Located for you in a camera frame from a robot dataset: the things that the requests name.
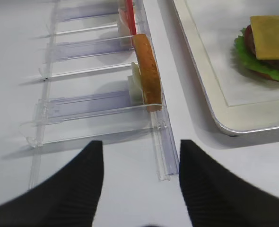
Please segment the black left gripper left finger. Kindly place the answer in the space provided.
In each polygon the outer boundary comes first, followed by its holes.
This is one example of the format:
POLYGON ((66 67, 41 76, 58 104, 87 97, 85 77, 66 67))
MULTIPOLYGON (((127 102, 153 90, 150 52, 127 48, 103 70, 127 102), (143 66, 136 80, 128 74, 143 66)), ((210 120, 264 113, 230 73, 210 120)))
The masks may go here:
POLYGON ((103 143, 94 140, 43 183, 0 205, 0 227, 90 227, 103 181, 103 143))

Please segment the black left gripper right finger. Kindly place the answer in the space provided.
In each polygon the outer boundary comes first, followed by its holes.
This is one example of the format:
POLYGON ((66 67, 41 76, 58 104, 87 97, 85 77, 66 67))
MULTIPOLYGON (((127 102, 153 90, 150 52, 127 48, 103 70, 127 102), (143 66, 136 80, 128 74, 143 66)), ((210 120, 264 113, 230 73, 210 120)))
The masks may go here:
POLYGON ((181 141, 179 183, 194 227, 279 227, 279 198, 236 176, 192 140, 181 141))

